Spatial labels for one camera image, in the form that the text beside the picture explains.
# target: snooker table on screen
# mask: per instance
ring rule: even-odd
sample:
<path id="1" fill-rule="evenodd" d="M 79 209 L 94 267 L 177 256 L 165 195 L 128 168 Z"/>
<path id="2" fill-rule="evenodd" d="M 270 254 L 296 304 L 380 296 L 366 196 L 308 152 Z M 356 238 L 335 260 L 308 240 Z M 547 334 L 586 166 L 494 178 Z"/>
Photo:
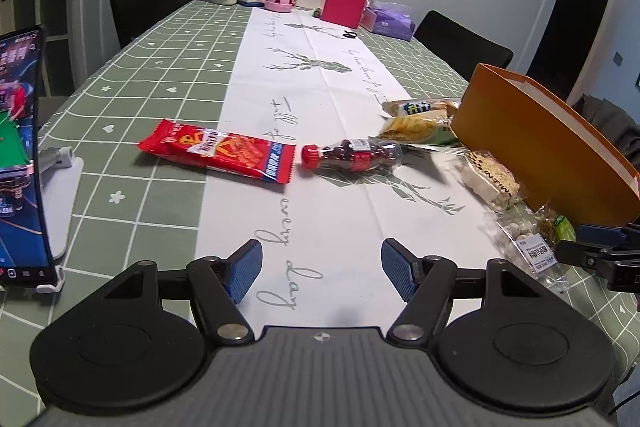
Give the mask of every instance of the snooker table on screen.
<path id="1" fill-rule="evenodd" d="M 0 192 L 14 197 L 15 210 L 22 208 L 22 190 L 29 185 L 31 161 L 8 111 L 0 111 Z"/>

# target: deer print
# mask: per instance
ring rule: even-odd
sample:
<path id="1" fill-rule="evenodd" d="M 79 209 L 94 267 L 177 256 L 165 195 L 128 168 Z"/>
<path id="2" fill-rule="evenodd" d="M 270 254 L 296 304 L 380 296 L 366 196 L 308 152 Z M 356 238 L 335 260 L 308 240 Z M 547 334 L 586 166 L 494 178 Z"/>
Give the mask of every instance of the deer print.
<path id="1" fill-rule="evenodd" d="M 289 63 L 286 66 L 277 66 L 275 64 L 272 66 L 265 66 L 265 68 L 268 68 L 270 70 L 284 71 L 284 70 L 296 70 L 298 68 L 300 68 L 301 70 L 310 70 L 311 68 L 322 68 L 323 70 L 337 71 L 338 73 L 351 73 L 351 68 L 343 64 L 340 64 L 340 62 L 327 62 L 325 60 L 313 60 L 312 58 L 305 57 L 305 55 L 294 55 L 293 53 L 286 52 L 279 48 L 267 48 L 267 50 L 271 52 L 280 52 L 287 55 L 287 57 L 298 60 L 297 63 L 295 64 Z"/>
<path id="2" fill-rule="evenodd" d="M 331 35 L 332 37 L 335 37 L 336 39 L 343 38 L 343 37 L 341 37 L 339 35 L 332 34 L 331 30 L 329 28 L 323 28 L 322 26 L 305 26 L 303 24 L 293 24 L 293 23 L 286 23 L 285 26 L 289 26 L 290 28 L 306 28 L 307 30 L 313 30 L 313 31 L 318 32 L 318 33 L 324 33 L 325 35 Z"/>

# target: small cola bottle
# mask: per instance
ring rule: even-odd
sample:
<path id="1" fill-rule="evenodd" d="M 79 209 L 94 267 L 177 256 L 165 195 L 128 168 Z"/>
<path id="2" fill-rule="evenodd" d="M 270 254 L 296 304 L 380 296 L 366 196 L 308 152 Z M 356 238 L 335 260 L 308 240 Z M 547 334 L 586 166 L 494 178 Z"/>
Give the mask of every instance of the small cola bottle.
<path id="1" fill-rule="evenodd" d="M 402 150 L 398 142 L 384 140 L 342 140 L 334 145 L 302 148 L 302 166 L 305 169 L 331 167 L 344 171 L 363 172 L 377 167 L 400 165 Z"/>

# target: red snack bag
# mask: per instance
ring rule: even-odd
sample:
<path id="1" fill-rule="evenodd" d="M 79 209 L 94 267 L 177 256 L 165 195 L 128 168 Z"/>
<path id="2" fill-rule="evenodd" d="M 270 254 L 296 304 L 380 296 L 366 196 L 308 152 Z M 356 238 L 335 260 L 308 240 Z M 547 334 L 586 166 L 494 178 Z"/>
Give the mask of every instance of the red snack bag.
<path id="1" fill-rule="evenodd" d="M 289 183 L 295 145 L 162 120 L 140 150 L 169 161 Z"/>

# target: pink container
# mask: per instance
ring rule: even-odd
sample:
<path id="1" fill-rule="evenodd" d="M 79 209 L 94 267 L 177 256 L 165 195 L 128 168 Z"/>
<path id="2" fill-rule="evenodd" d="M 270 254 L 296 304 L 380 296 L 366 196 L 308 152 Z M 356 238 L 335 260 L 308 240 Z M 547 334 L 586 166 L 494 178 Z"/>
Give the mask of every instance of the pink container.
<path id="1" fill-rule="evenodd" d="M 325 0 L 320 19 L 356 29 L 367 0 Z"/>
<path id="2" fill-rule="evenodd" d="M 266 0 L 264 7 L 272 12 L 286 13 L 293 9 L 293 0 Z"/>

